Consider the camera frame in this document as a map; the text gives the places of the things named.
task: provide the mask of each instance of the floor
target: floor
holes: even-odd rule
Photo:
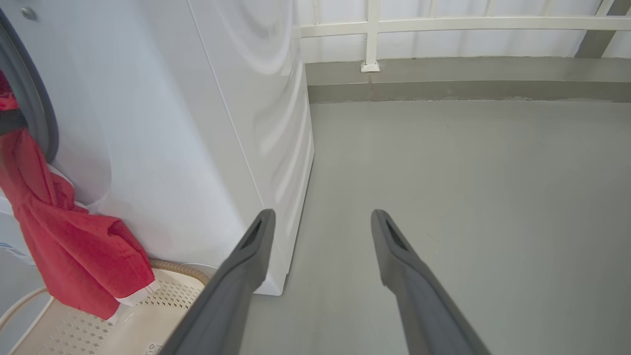
[[[613,354],[631,334],[631,105],[311,106],[285,292],[242,354],[407,354],[370,213],[387,210],[494,354]]]

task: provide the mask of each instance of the white plastic basket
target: white plastic basket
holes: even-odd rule
[[[160,288],[128,308],[115,325],[65,306],[50,297],[9,355],[157,354],[195,301],[209,278],[193,268],[161,260],[151,266]],[[37,289],[0,318],[0,331],[29,301],[45,293]]]

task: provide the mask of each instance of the washing machine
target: washing machine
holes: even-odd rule
[[[11,124],[28,126],[77,201],[122,218],[150,257],[207,271],[273,208],[274,246],[257,292],[280,295],[314,158],[294,2],[0,8],[0,69],[23,116]],[[28,256],[3,202],[0,241]]]

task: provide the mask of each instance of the metal railing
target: metal railing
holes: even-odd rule
[[[631,17],[607,16],[615,0],[603,0],[593,16],[548,16],[551,3],[546,0],[538,16],[493,16],[497,0],[487,0],[483,16],[436,17],[439,0],[431,0],[429,16],[403,20],[380,20],[380,0],[367,0],[366,21],[319,23],[300,27],[306,37],[366,34],[366,60],[362,72],[379,71],[377,62],[377,36],[387,32],[444,31],[444,30],[606,30],[631,31]],[[319,1],[314,0],[314,7]]]

